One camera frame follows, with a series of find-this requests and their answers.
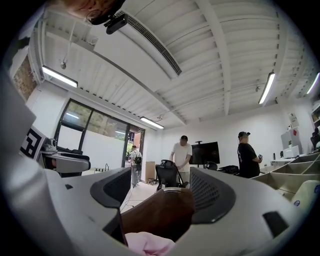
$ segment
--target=black cap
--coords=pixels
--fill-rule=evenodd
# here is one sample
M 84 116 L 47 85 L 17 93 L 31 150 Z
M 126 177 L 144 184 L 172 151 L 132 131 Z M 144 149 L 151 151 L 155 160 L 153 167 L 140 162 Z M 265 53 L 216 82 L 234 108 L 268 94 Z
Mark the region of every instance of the black cap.
M 250 134 L 251 134 L 250 132 L 240 131 L 239 135 L 238 135 L 238 138 L 242 137 L 243 135 L 249 136 Z

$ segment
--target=brown leather surface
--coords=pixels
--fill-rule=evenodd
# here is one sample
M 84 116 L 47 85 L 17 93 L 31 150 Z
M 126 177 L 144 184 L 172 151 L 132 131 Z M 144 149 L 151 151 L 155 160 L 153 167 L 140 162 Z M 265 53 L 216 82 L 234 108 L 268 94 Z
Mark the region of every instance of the brown leather surface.
M 167 192 L 163 189 L 121 214 L 125 234 L 149 232 L 177 241 L 190 227 L 195 212 L 192 192 Z

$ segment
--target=black t-shirt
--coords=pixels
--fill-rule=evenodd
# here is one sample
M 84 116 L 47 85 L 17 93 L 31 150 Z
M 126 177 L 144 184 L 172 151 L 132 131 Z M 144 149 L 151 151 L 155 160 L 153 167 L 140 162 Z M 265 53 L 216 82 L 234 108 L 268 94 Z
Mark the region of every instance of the black t-shirt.
M 260 174 L 259 163 L 252 161 L 257 157 L 254 149 L 248 143 L 240 143 L 238 146 L 238 159 L 240 176 L 252 178 Z

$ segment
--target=khaki pants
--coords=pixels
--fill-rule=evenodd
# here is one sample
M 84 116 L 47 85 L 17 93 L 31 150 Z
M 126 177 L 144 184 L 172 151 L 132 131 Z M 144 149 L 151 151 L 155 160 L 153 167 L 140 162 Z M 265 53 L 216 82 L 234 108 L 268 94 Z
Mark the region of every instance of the khaki pants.
M 181 178 L 183 182 L 189 182 L 189 184 L 185 187 L 186 189 L 190 188 L 190 171 L 180 171 Z M 176 182 L 179 183 L 179 176 L 176 175 Z

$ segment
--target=monitor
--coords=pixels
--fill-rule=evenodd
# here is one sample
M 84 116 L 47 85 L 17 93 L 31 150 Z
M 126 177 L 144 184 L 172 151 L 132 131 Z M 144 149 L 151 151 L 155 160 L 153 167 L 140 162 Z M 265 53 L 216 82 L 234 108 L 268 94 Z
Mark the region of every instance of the monitor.
M 189 164 L 206 165 L 208 162 L 220 164 L 218 142 L 192 145 L 192 156 Z

